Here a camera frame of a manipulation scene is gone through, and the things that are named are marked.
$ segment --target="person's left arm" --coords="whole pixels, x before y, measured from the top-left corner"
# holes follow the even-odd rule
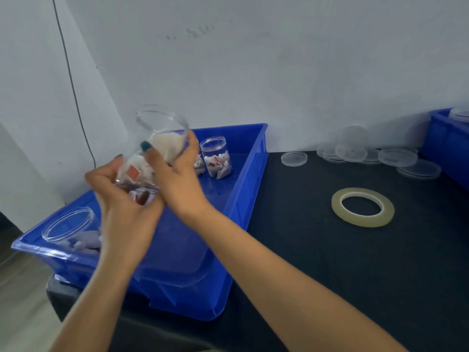
[[[96,271],[68,313],[49,352],[109,349],[128,284],[148,250],[163,212],[165,204],[159,195],[141,206],[114,186],[121,164],[122,157],[118,156],[85,176],[101,207],[103,246]]]

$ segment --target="hand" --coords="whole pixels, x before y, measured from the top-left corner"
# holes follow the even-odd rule
[[[189,147],[172,167],[149,142],[144,141],[141,146],[146,161],[155,171],[156,182],[166,203],[186,225],[193,227],[194,220],[213,207],[205,197],[194,169],[199,142],[191,130],[188,131],[188,138]]]
[[[148,251],[165,203],[161,195],[142,206],[128,193],[114,186],[123,157],[85,174],[101,207],[103,246],[100,260],[112,262],[133,274]]]

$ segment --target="blue bin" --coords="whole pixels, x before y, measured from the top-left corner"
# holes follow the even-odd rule
[[[199,140],[216,135],[226,138],[232,174],[214,180],[205,172],[200,183],[212,205],[243,229],[248,227],[266,167],[266,129],[267,124],[253,124],[194,130]],[[18,238],[12,247],[38,255],[61,280],[84,288],[98,256],[68,251],[41,236],[48,225],[77,207],[90,207],[101,218],[95,195],[88,191]],[[200,236],[166,208],[128,289],[147,296],[152,308],[209,321],[225,308],[232,281]]]
[[[420,153],[469,190],[469,124],[448,118],[451,108],[430,112],[430,125]]]

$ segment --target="teal nail polish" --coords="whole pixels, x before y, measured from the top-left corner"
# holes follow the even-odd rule
[[[147,152],[151,149],[151,144],[148,141],[143,141],[142,143],[140,143],[140,147],[144,152]]]

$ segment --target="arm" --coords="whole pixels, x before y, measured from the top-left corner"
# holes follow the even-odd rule
[[[49,352],[108,350],[127,286],[163,212],[160,196],[143,207],[114,187],[121,164],[122,158],[117,157],[85,176],[101,207],[103,246],[93,277],[68,313]]]
[[[290,351],[406,351],[349,303],[216,211],[194,172],[197,143],[190,133],[189,148],[172,168],[154,149],[145,157],[167,204],[202,236]]]

